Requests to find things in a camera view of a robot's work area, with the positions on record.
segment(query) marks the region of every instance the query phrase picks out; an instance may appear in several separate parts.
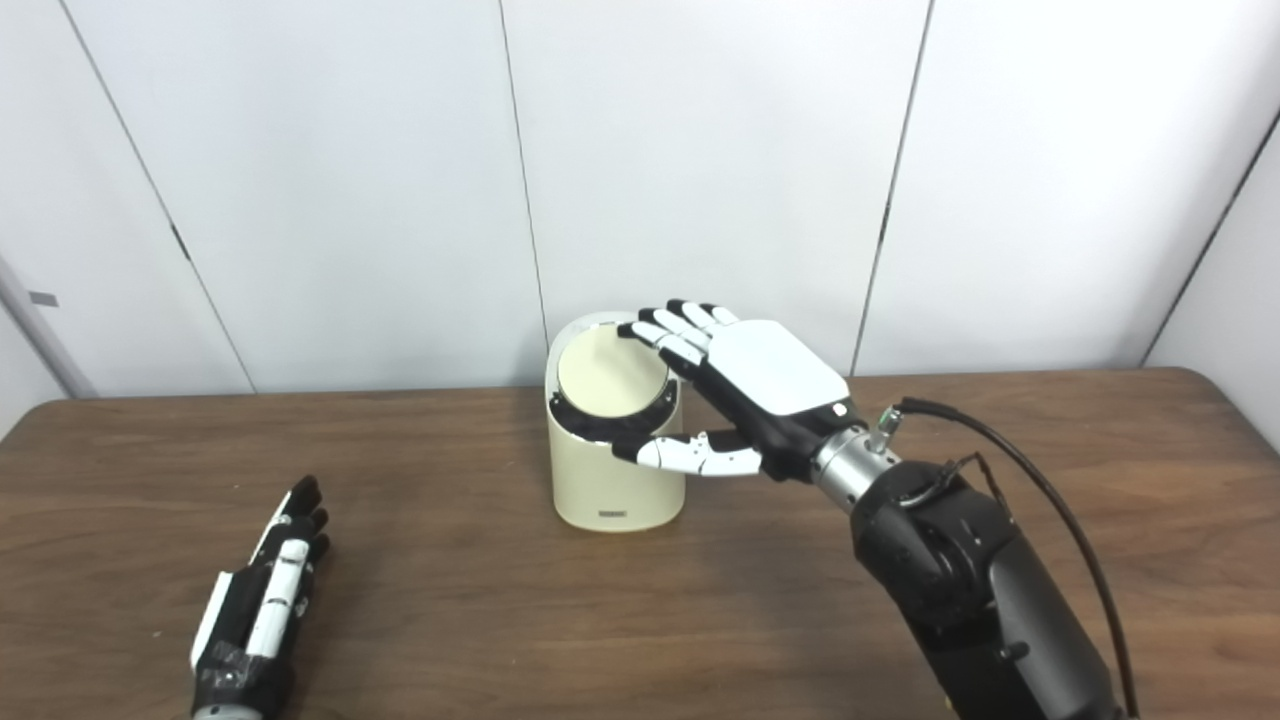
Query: round lid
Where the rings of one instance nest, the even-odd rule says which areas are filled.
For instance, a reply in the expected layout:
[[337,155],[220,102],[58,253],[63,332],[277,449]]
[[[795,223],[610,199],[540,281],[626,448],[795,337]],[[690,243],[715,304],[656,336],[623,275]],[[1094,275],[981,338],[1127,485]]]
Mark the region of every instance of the round lid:
[[618,337],[616,324],[595,325],[561,354],[561,392],[596,418],[626,418],[645,407],[667,386],[667,364],[635,340]]

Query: robotic arm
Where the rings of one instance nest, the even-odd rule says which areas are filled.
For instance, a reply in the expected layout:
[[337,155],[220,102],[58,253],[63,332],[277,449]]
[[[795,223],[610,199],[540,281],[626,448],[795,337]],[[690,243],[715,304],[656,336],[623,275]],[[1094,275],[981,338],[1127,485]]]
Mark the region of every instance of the robotic arm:
[[[870,428],[845,380],[782,325],[713,305],[673,300],[643,310],[618,334],[655,348],[736,429],[628,438],[613,454],[700,475],[763,470],[820,488],[849,514],[855,557],[897,605],[961,719],[1125,716],[1106,664],[989,475],[995,497],[969,486],[959,474],[964,462],[888,451],[904,414],[957,420],[959,411],[908,400]],[[1029,461],[1024,468],[1034,470]],[[1083,533],[1076,539],[1088,551]],[[1092,551],[1087,557],[1094,569]],[[1116,641],[1128,714],[1137,717],[1123,635]]]

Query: cylindrical container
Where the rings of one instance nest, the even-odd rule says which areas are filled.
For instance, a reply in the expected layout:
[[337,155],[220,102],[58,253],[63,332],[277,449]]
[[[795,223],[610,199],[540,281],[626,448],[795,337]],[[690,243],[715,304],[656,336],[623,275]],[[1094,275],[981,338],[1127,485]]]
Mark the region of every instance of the cylindrical container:
[[662,525],[685,505],[685,475],[613,456],[614,439],[681,430],[680,383],[658,355],[617,336],[628,313],[596,313],[568,324],[547,360],[556,511],[586,530],[623,533]]

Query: black cable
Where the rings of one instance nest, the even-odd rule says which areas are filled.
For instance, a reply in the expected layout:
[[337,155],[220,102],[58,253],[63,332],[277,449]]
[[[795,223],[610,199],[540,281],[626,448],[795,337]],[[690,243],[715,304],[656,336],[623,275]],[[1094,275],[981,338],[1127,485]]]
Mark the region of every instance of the black cable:
[[1014,518],[1014,512],[1009,509],[1009,501],[1005,500],[1005,492],[1000,489],[998,484],[996,484],[996,475],[991,471],[991,465],[987,464],[987,459],[983,457],[980,452],[973,452],[961,457],[960,461],[951,468],[950,474],[960,473],[960,470],[964,470],[965,465],[973,462],[974,460],[978,461],[978,469],[982,470],[982,477],[987,479],[987,488],[991,491],[991,497],[996,498],[996,502],[998,502],[1000,507],[1004,509],[1005,515],[1011,520]]
[[1036,487],[1044,493],[1044,497],[1048,498],[1053,510],[1057,510],[1062,523],[1066,524],[1066,529],[1071,532],[1075,544],[1080,548],[1080,555],[1084,556],[1084,564],[1089,568],[1089,575],[1093,577],[1093,584],[1098,589],[1098,598],[1102,601],[1102,611],[1107,616],[1107,626],[1111,629],[1111,642],[1115,646],[1116,669],[1120,671],[1120,685],[1124,692],[1125,711],[1129,714],[1129,717],[1140,717],[1138,715],[1138,691],[1134,687],[1133,665],[1129,660],[1129,644],[1125,642],[1124,626],[1120,623],[1120,612],[1116,610],[1116,602],[1111,596],[1111,587],[1107,584],[1107,578],[1102,573],[1102,564],[1098,561],[1098,556],[1093,551],[1089,538],[1085,537],[1080,523],[1075,519],[1075,515],[1071,512],[1071,509],[1068,507],[1062,496],[1059,495],[1053,484],[1044,477],[1044,473],[1041,473],[1030,459],[1023,454],[1023,451],[1018,450],[1014,443],[1005,439],[1004,436],[997,433],[989,425],[975,418],[965,415],[950,405],[942,405],[941,402],[919,400],[915,397],[904,397],[902,401],[893,407],[904,415],[931,415],[965,425],[1002,450],[1005,455],[1007,455],[1014,462],[1018,464],[1019,468],[1023,469],[1024,473],[1027,473],[1027,477],[1030,478],[1032,483],[1034,483]]

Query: table surface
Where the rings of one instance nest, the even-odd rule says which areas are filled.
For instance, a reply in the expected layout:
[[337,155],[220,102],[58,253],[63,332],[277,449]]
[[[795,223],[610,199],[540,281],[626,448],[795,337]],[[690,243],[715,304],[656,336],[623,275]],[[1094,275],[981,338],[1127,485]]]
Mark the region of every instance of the table surface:
[[[989,421],[1097,546],[1147,719],[1280,708],[1280,459],[1198,375],[1124,370],[859,379]],[[699,401],[686,428],[723,425]],[[61,401],[0,442],[0,717],[184,717],[218,570],[316,474],[334,550],[291,717],[946,719],[890,601],[818,491],[689,483],[639,534],[552,509],[540,391]],[[982,447],[911,419],[942,461]],[[1066,530],[987,452],[1100,647]]]

